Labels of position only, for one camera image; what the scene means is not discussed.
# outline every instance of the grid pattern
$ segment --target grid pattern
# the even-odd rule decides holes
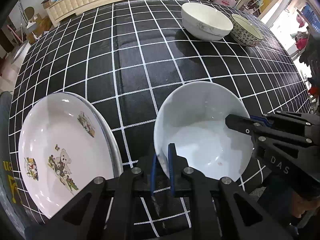
[[[47,218],[21,179],[18,143],[29,110],[50,93],[70,91],[94,104],[113,131],[124,169],[154,151],[158,109],[173,90],[189,82],[203,80],[226,87],[250,115],[310,111],[295,65],[260,20],[225,6],[192,1],[227,16],[240,14],[258,26],[264,40],[255,48],[242,47],[229,35],[220,41],[201,41],[181,21],[181,6],[190,0],[129,0],[73,17],[31,46],[13,94],[9,146],[20,196],[34,223],[45,223]],[[155,196],[136,202],[135,239],[191,227],[188,198],[172,198],[160,165],[157,171]],[[269,173],[252,159],[237,182],[251,192]]]

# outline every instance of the cardboard box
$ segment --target cardboard box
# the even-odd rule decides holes
[[[43,32],[47,32],[50,30],[52,26],[52,22],[49,19],[49,16],[46,16],[39,24],[39,26],[33,31],[33,33],[39,37]],[[35,38],[33,37],[32,33],[27,34],[27,39],[29,40],[30,44],[36,42]]]
[[[48,7],[52,6],[56,0],[48,0],[46,2],[42,2],[42,6],[44,9],[47,9]]]
[[[41,21],[42,21],[42,18],[38,13],[31,18],[31,22],[36,22],[38,25],[40,25]]]

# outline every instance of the red cloth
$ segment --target red cloth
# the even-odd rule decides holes
[[[297,48],[302,50],[306,46],[307,41],[308,41],[307,38],[302,38],[302,39],[298,40],[298,42],[296,43]]]
[[[308,90],[308,92],[313,95],[314,97],[318,96],[318,88],[315,86],[311,86],[311,88]]]

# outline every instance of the stacked plates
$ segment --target stacked plates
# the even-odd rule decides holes
[[[95,177],[123,172],[116,140],[103,116],[73,93],[42,98],[26,117],[19,165],[39,210],[51,218]]]

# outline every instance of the floral patterned bowl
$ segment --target floral patterned bowl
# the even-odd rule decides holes
[[[230,35],[240,45],[255,47],[263,40],[258,28],[247,19],[237,14],[231,14],[230,20],[233,23]]]

